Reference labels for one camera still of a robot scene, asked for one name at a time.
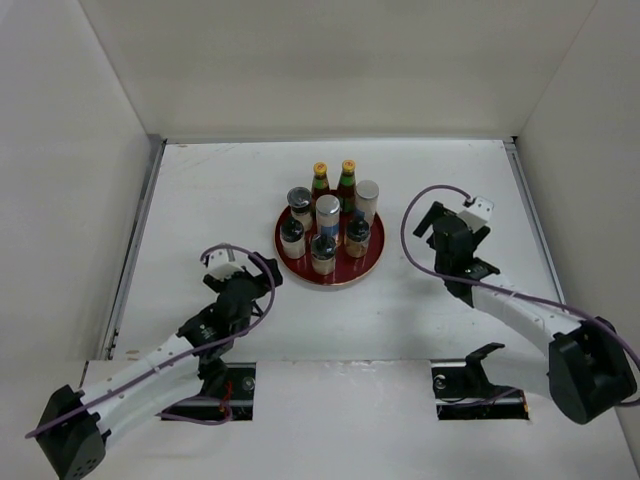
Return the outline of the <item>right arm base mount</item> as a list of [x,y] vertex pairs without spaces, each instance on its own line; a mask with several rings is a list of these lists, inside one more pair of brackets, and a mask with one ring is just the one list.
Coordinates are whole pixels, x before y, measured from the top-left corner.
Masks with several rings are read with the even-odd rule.
[[431,362],[436,415],[440,421],[529,420],[524,392],[492,383],[483,362],[505,345],[486,344],[463,359]]

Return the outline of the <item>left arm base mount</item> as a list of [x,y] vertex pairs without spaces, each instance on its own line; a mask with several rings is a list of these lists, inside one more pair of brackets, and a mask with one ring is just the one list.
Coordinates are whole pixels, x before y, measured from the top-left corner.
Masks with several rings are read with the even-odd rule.
[[165,409],[165,421],[199,425],[221,425],[232,421],[252,421],[257,365],[230,363],[219,380],[207,381],[201,391]]

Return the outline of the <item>white salt grinder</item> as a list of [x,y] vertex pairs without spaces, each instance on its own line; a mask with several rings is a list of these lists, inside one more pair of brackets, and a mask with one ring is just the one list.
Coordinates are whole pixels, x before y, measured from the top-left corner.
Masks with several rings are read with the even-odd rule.
[[280,226],[280,241],[287,258],[298,260],[305,255],[305,229],[294,217],[289,216]]
[[305,187],[294,187],[287,193],[291,216],[303,225],[305,231],[313,226],[311,200],[311,192]]

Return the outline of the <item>beige spice grinder black cap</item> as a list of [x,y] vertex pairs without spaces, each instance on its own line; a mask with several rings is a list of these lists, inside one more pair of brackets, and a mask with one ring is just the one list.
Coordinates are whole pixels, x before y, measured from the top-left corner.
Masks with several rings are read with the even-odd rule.
[[310,242],[311,264],[313,270],[322,276],[334,272],[337,246],[333,236],[315,234]]

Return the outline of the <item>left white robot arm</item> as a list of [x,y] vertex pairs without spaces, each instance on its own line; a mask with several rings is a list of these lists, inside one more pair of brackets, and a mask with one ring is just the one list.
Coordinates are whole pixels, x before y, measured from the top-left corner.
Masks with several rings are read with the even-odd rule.
[[214,398],[224,387],[223,356],[264,320],[259,299],[283,282],[275,259],[249,252],[253,274],[228,260],[204,276],[216,300],[175,334],[111,377],[79,390],[64,385],[49,397],[30,432],[60,479],[83,479],[130,430],[191,398]]

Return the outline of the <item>brown spice grinder black cap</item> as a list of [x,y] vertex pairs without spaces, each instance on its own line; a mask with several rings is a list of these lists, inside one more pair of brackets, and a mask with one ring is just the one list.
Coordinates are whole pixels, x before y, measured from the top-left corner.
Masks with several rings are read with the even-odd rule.
[[370,226],[364,218],[352,219],[345,230],[346,254],[356,259],[364,257],[368,250],[370,236]]

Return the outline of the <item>silver lid white beads jar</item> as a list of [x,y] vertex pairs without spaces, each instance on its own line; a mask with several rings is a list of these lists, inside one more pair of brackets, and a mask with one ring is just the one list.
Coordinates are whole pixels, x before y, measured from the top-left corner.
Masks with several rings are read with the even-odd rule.
[[319,197],[315,204],[317,233],[332,237],[337,245],[340,244],[340,214],[339,199],[332,194]]

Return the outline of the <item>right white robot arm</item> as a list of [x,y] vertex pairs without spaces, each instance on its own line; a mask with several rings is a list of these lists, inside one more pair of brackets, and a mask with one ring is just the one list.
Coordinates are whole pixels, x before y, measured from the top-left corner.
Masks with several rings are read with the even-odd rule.
[[611,323],[568,305],[518,292],[475,252],[489,235],[493,205],[476,197],[460,212],[434,202],[413,234],[434,251],[429,274],[468,307],[529,341],[546,364],[531,378],[560,412],[584,425],[614,407],[635,407],[639,358]]

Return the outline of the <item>ketchup bottle yellow cap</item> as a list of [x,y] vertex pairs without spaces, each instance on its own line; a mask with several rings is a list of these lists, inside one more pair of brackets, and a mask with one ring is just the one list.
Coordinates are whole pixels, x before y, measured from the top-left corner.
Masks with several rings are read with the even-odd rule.
[[336,189],[336,196],[343,214],[349,214],[355,207],[355,179],[356,163],[354,160],[344,160],[341,175]]
[[323,195],[329,194],[331,189],[327,176],[328,167],[324,162],[317,162],[313,166],[313,181],[311,188],[312,200],[316,201]]

